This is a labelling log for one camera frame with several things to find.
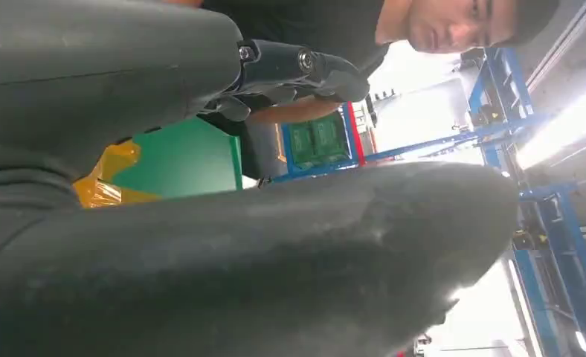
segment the red pole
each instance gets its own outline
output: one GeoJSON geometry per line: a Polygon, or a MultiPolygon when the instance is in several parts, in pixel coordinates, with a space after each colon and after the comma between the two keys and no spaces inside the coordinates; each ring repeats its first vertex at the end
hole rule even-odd
{"type": "Polygon", "coordinates": [[[363,151],[363,144],[361,143],[361,136],[358,134],[358,129],[356,127],[356,118],[354,116],[354,107],[352,103],[348,103],[348,116],[350,117],[350,125],[352,126],[352,136],[354,136],[354,147],[356,153],[358,154],[358,164],[363,166],[365,165],[365,153],[363,151]]]}

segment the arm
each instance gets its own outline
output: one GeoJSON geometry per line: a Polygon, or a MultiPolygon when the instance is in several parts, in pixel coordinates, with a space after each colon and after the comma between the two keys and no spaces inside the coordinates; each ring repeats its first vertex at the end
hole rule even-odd
{"type": "Polygon", "coordinates": [[[182,5],[187,5],[187,6],[191,6],[191,7],[201,7],[204,0],[165,0],[165,1],[169,2],[170,4],[182,4],[182,5]]]}
{"type": "Polygon", "coordinates": [[[253,113],[249,120],[255,123],[303,123],[319,119],[341,106],[330,100],[305,97],[285,106],[272,106],[253,113]]]}

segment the green crate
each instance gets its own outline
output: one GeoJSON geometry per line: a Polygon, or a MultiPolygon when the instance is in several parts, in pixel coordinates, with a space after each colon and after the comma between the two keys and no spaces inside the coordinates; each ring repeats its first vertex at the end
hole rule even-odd
{"type": "Polygon", "coordinates": [[[289,125],[293,163],[301,169],[349,158],[344,122],[338,112],[289,125]]]}
{"type": "Polygon", "coordinates": [[[324,160],[331,155],[347,155],[347,142],[341,116],[329,115],[311,123],[317,158],[324,160]]]}
{"type": "Polygon", "coordinates": [[[293,162],[296,165],[300,165],[312,161],[315,158],[315,150],[309,124],[299,123],[290,125],[289,132],[291,134],[293,162]]]}

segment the yellow plastic sheet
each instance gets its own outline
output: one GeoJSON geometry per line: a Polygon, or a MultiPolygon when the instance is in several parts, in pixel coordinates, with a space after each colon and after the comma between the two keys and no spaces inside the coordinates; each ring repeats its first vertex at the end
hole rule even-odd
{"type": "Polygon", "coordinates": [[[157,196],[108,183],[116,173],[137,164],[139,158],[140,147],[132,141],[108,147],[91,174],[74,184],[83,207],[99,208],[158,200],[157,196]]]}

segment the industrial machine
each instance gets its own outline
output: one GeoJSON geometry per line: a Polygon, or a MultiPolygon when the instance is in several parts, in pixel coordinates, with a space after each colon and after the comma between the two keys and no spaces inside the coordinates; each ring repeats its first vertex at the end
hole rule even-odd
{"type": "Polygon", "coordinates": [[[388,356],[508,245],[495,170],[351,170],[80,210],[104,148],[292,89],[360,100],[349,63],[227,17],[118,0],[0,0],[0,356],[388,356]]]}

